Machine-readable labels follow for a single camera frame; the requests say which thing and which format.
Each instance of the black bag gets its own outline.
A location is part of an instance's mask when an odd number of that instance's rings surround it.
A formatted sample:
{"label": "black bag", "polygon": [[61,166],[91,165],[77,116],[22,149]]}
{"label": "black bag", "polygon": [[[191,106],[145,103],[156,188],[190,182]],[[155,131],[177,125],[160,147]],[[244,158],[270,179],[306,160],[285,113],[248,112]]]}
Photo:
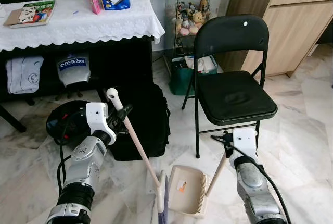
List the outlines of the black bag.
{"label": "black bag", "polygon": [[[164,154],[170,135],[167,99],[155,84],[117,89],[123,106],[133,105],[129,120],[148,157]],[[129,134],[119,134],[108,147],[116,160],[140,160],[141,156]]]}

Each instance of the white handle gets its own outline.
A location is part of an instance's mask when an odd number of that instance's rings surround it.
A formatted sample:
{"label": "white handle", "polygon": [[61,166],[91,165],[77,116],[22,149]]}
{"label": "white handle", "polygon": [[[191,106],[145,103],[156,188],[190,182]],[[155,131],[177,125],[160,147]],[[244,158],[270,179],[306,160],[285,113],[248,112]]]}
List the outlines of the white handle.
{"label": "white handle", "polygon": [[[110,88],[107,90],[106,92],[106,95],[108,96],[108,98],[110,98],[110,100],[112,101],[114,107],[116,108],[117,111],[119,111],[120,109],[123,108],[123,105],[118,97],[118,91],[115,89],[115,88]],[[141,146],[141,143],[139,141],[139,138],[137,137],[133,127],[132,127],[132,124],[129,120],[129,118],[126,116],[125,120],[124,120],[124,124],[125,124],[125,127],[128,129],[129,131],[129,134],[137,148],[137,150],[139,151],[140,153],[140,156],[142,158],[142,160],[145,162],[146,166],[147,166],[147,169],[148,171],[150,172],[153,180],[154,180],[154,183],[156,185],[156,188],[158,189],[160,187],[160,182],[158,181],[157,179],[157,176],[152,168],[152,166],[150,165],[150,162],[148,160],[148,157],[144,151],[144,149],[142,148]]]}

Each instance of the green trash bin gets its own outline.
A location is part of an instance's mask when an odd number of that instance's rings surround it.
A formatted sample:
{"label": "green trash bin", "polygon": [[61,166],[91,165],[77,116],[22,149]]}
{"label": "green trash bin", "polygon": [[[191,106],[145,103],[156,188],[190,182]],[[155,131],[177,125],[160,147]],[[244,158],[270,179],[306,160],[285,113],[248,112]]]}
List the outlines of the green trash bin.
{"label": "green trash bin", "polygon": [[[215,65],[215,69],[207,73],[200,73],[200,76],[217,73],[217,63],[215,61],[215,58],[213,56],[210,56],[210,58]],[[193,69],[187,67],[184,57],[173,58],[171,60],[171,81],[169,83],[171,93],[174,95],[186,95],[186,91],[191,81],[192,74]],[[194,95],[193,88],[191,88],[189,94]]]}

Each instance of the white towel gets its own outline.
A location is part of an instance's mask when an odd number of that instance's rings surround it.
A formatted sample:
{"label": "white towel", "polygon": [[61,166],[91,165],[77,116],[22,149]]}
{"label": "white towel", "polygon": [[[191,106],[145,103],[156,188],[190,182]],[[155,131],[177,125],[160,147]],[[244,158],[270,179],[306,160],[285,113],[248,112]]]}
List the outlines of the white towel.
{"label": "white towel", "polygon": [[8,92],[10,94],[34,93],[39,88],[42,56],[18,57],[7,61]]}

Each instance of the white cloth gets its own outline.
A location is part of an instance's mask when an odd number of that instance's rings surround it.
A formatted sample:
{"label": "white cloth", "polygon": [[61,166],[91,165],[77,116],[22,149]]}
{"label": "white cloth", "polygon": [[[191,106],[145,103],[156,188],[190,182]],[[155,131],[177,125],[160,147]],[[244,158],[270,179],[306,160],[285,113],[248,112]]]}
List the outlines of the white cloth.
{"label": "white cloth", "polygon": [[[24,4],[3,6],[6,11],[12,11]],[[154,36],[159,41],[165,33],[150,0],[131,0],[129,9],[102,10],[99,15],[92,12],[89,0],[56,0],[54,13],[47,25],[12,29],[3,25],[5,20],[0,19],[0,51],[50,44],[119,41],[144,35]]]}
{"label": "white cloth", "polygon": [[17,57],[6,63],[7,85],[10,94],[34,93],[39,88],[41,56]]}

